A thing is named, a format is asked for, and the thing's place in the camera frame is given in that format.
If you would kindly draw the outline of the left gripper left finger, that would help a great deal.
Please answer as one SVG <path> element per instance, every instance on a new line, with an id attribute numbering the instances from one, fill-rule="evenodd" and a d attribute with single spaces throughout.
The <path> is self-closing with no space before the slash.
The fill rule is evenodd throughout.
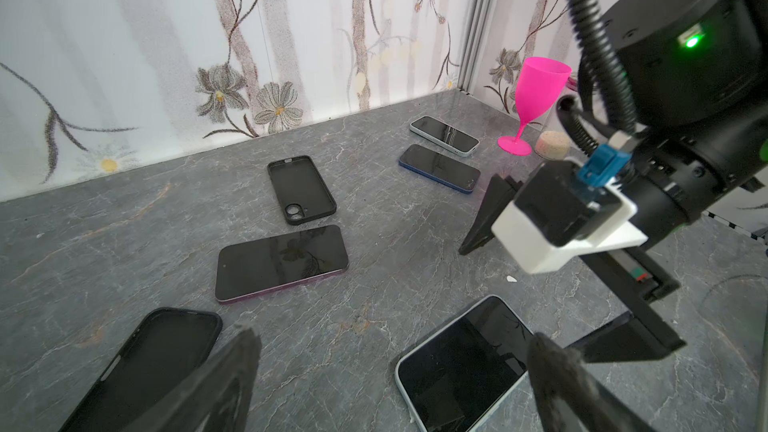
<path id="1" fill-rule="evenodd" d="M 262 342 L 245 329 L 185 378 L 127 431 L 243 431 Z"/>

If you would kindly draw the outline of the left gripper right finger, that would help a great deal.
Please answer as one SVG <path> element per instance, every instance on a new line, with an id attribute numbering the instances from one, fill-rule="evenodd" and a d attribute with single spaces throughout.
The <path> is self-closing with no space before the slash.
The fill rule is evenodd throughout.
<path id="1" fill-rule="evenodd" d="M 582 367 L 579 352 L 542 333 L 527 349 L 528 377 L 545 431 L 650 431 L 637 414 Z"/>

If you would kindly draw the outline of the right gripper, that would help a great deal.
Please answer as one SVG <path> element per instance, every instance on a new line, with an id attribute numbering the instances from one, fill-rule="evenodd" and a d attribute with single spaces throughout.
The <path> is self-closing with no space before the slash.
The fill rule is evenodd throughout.
<path id="1" fill-rule="evenodd" d="M 466 256 L 495 238 L 491 228 L 511 203 L 523 182 L 494 174 L 477 216 L 458 252 Z M 678 291 L 681 283 L 640 246 L 582 254 L 579 259 L 625 306 L 646 304 L 640 315 L 632 310 L 567 346 L 585 363 L 657 361 L 685 347 L 687 342 L 666 323 L 651 304 Z"/>

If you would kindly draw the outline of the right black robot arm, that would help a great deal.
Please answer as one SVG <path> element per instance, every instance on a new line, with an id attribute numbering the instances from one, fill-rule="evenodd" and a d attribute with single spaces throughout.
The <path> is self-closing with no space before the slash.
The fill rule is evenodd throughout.
<path id="1" fill-rule="evenodd" d="M 587 160 L 492 176 L 460 253 L 497 240 L 531 274 L 580 257 L 627 310 L 575 349 L 658 360 L 684 342 L 652 303 L 679 284 L 648 249 L 767 164 L 767 0 L 568 4 L 578 92 L 557 112 Z"/>

